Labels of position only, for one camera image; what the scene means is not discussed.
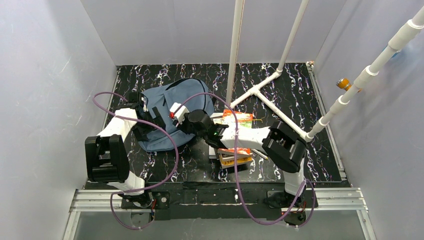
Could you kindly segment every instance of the gray wall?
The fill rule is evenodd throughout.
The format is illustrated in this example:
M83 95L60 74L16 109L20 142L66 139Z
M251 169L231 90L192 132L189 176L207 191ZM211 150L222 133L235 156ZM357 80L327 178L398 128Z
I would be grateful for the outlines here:
M327 110L424 0L348 1L315 63ZM378 239L422 239L424 208L421 32L330 123L348 179L361 187Z
M311 0L287 62L314 60L346 0ZM228 63L234 0L81 0L116 65ZM237 61L279 62L301 0L246 0Z
M116 67L79 1L0 1L0 35L0 239L61 239Z

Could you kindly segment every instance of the vertical white pole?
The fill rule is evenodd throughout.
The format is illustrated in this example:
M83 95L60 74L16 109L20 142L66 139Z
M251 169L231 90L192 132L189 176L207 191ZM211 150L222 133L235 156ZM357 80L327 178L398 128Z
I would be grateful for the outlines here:
M293 26L291 27L290 35L288 35L284 51L282 52L282 56L278 64L277 71L279 72L283 70L284 64L286 63L287 56L289 55L290 48L292 47L293 40L295 39L296 32L298 31L299 25L301 24L301 20L304 16L308 3L309 0L302 0L300 3L299 11L297 11L296 18L294 19Z
M243 8L245 0L235 0L234 20L232 21L231 50L229 54L228 82L226 85L225 101L230 104L236 74L236 60L239 52L240 29L242 28Z

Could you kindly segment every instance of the brass fitting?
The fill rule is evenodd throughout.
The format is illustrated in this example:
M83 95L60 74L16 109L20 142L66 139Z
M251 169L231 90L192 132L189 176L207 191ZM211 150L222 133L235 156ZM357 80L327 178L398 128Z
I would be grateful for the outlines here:
M347 79L347 78L342 78L342 79L338 80L335 84L337 85L337 87L339 87L340 89L343 89L345 91L349 90L352 87L351 83L349 82L349 79Z

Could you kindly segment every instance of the black marble table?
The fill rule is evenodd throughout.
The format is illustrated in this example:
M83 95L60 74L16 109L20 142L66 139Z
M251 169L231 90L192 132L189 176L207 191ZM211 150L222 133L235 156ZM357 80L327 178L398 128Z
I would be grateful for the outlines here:
M254 84L271 75L276 63L238 64L234 80L233 100ZM131 91L173 83L181 78L200 79L209 91L225 98L228 64L173 64L173 65L124 65L118 67L115 93L127 96ZM286 63L282 75L261 89L270 101L305 130L310 130L321 117L311 79L304 63ZM121 100L114 96L110 109L114 111ZM215 104L215 112L222 112L224 105ZM278 117L252 96L236 109L253 113L253 128L269 126ZM131 171L149 182L159 182L170 173L175 164L175 152L145 152L131 133L125 141ZM209 159L208 145L200 138L179 147L180 161L172 182L234 182L234 169L222 169L218 160ZM270 161L255 157L250 165L239 167L241 182L283 182L282 172ZM304 163L306 178L315 182L339 182L341 177L326 131L316 135L308 145Z

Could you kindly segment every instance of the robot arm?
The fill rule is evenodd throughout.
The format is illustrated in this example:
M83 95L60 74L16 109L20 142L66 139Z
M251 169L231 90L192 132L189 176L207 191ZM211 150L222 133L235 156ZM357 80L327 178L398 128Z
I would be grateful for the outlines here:
M304 159L306 142L287 124L276 121L270 127L239 128L214 123L202 109L192 112L180 104L174 103L170 117L174 124L186 134L195 134L203 138L213 148L234 148L235 136L238 134L237 146L256 149L266 153L275 165L283 171L285 192L294 196L304 177Z
M116 116L137 119L135 109L119 109ZM85 158L88 179L103 182L121 191L144 188L144 179L130 171L124 141L136 121L124 120L114 116L110 123L97 135L85 140ZM109 154L109 158L100 158ZM129 196L142 194L144 191L126 193Z
M236 130L224 124L214 124L208 114L197 109L189 112L174 103L170 117L174 124L186 134L203 138L214 148L234 148ZM118 107L116 116L143 119L164 128L162 119L151 118L142 94L135 93L129 101ZM130 131L142 135L149 129L141 128L137 122L113 117L110 123L97 136L85 140L85 157L88 179L92 182L107 183L121 191L143 188L145 180L130 171L124 141ZM288 125L281 121L270 127L242 128L238 131L238 147L256 149L266 153L275 165L283 170L285 192L294 196L304 180L303 165L306 143ZM144 191L125 193L138 196Z

